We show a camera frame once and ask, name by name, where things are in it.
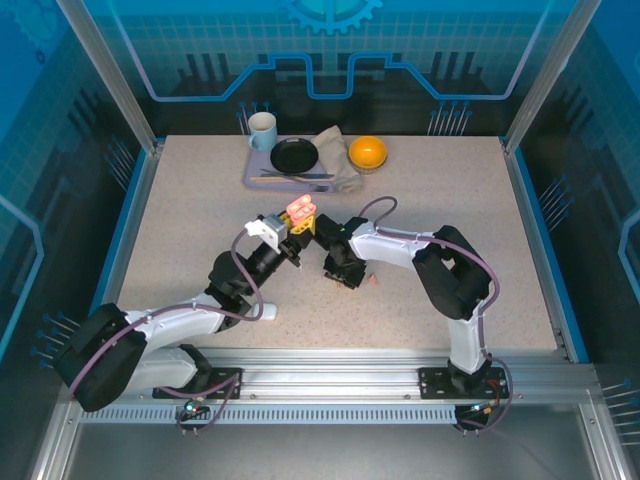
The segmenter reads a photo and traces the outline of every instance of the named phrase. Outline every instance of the pink object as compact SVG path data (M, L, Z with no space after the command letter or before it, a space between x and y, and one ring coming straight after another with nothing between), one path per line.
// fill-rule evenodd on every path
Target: pink object
M311 203L311 195L303 195L287 206L287 213L291 217L294 226L304 222L316 213L316 206Z

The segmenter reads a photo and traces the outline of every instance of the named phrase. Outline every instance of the enclosure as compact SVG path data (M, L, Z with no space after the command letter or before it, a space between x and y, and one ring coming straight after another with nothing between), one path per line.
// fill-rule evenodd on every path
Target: enclosure
M3 7L3 478L636 477L640 6ZM52 363L96 308L197 295L247 222L295 199L256 188L263 111L280 136L384 141L360 189L313 193L319 213L346 223L392 195L385 227L453 225L495 269L487 344L513 374L496 433L464 439L465 401L423 398L418 370L446 366L451 339L415 272L372 261L340 288L315 244L261 287L274 321L188 339L243 371L212 430L183 437L184 402L150 389L94 413L69 400Z

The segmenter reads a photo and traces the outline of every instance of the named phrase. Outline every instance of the purple tray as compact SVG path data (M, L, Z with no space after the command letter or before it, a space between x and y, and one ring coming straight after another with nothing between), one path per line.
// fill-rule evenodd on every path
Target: purple tray
M285 138L291 137L299 137L306 138L307 140L312 137L312 135L279 135L278 141L284 140ZM264 172L263 168L267 170L275 170L273 165L271 165L271 158L269 158L271 152L261 152L260 150L251 149L249 153L249 160L247 161L247 168L244 170L243 182L249 188L259 188L262 190L281 190L283 192L300 192L300 193L309 193L311 192L311 187L307 185L303 185L297 182L253 182L250 180L251 177L259 177ZM315 166L305 173L327 173L322 164L318 161ZM326 181L318 181L318 185L327 185L329 190L322 193L336 193L336 189L333 187L333 184Z

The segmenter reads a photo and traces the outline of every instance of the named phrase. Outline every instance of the speckled table surface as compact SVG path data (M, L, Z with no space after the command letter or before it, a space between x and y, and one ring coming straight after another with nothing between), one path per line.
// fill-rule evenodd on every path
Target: speckled table surface
M497 138L382 137L387 164L357 193L315 194L321 213L344 222L363 205L394 195L400 205L384 225L408 231L457 227L501 280L487 312L494 348L556 348L533 260ZM119 306L140 309L186 300L208 284L214 259L256 214L282 211L297 195L248 189L249 149L242 136L170 136L153 182ZM374 207L371 217L384 205ZM248 239L245 256L258 245ZM288 262L263 286L279 307L275 321L241 323L198 346L258 348L448 348L446 319L415 272L370 262L379 285L356 290L323 278L326 253L315 243L302 269Z

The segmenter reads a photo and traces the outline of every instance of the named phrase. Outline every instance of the white mug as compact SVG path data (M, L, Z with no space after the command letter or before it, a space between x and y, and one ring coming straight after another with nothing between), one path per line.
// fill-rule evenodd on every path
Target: white mug
M251 135L249 146L262 152L269 152L278 143L276 117L269 112L254 113L247 122Z

